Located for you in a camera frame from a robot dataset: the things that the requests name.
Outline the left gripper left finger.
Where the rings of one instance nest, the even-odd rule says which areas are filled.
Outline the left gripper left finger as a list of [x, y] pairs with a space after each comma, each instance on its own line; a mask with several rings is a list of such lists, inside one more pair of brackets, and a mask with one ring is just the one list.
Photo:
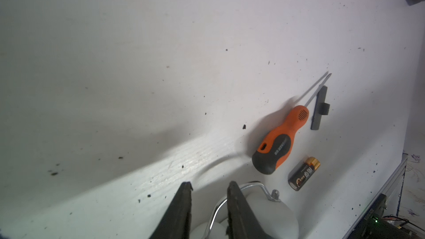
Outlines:
[[191, 226], [191, 193], [189, 181], [181, 183], [168, 209], [150, 239], [188, 239]]

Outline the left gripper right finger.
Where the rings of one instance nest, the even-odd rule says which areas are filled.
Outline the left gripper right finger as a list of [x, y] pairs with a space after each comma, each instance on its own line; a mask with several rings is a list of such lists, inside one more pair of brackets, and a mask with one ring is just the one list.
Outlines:
[[229, 239], [272, 239], [261, 227], [257, 217], [244, 197], [241, 188], [231, 181], [227, 189]]

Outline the white twin bell alarm clock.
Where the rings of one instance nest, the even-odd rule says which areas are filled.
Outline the white twin bell alarm clock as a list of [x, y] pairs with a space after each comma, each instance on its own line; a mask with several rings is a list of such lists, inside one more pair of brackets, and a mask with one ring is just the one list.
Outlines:
[[192, 229], [191, 239], [297, 239], [299, 223], [277, 189], [260, 181], [230, 182], [208, 221]]

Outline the orange handled screwdriver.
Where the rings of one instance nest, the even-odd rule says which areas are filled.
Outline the orange handled screwdriver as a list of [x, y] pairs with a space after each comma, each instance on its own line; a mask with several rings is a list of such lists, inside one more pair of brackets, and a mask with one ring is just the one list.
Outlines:
[[331, 73], [327, 73], [309, 100], [304, 105], [292, 108], [284, 122], [267, 134], [251, 158], [257, 171], [264, 175], [271, 175], [287, 160], [291, 154], [296, 133], [308, 121], [309, 104], [331, 76]]

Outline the black gold AA battery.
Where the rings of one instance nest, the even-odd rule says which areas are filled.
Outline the black gold AA battery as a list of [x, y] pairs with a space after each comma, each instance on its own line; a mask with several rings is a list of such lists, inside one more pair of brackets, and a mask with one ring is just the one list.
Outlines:
[[319, 160], [314, 157], [309, 157], [298, 166], [292, 175], [288, 179], [290, 187], [295, 191], [300, 191], [300, 189], [305, 185], [305, 183], [311, 178], [311, 176], [316, 172], [316, 170], [321, 166]]

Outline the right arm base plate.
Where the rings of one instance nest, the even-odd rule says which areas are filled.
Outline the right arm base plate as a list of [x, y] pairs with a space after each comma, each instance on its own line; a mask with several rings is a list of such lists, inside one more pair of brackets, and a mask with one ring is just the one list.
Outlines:
[[423, 239], [425, 230], [409, 220], [385, 216], [387, 196], [379, 194], [345, 236], [346, 239]]

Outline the aluminium mounting rail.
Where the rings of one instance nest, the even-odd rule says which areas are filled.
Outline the aluminium mounting rail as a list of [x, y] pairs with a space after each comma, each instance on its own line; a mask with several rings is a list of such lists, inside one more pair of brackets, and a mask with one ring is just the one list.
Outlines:
[[344, 236], [346, 239], [407, 239], [409, 235], [384, 220], [390, 201], [396, 197], [396, 190], [401, 189], [401, 182], [406, 170], [408, 155], [402, 160], [391, 177], [377, 192], [371, 203], [354, 222]]

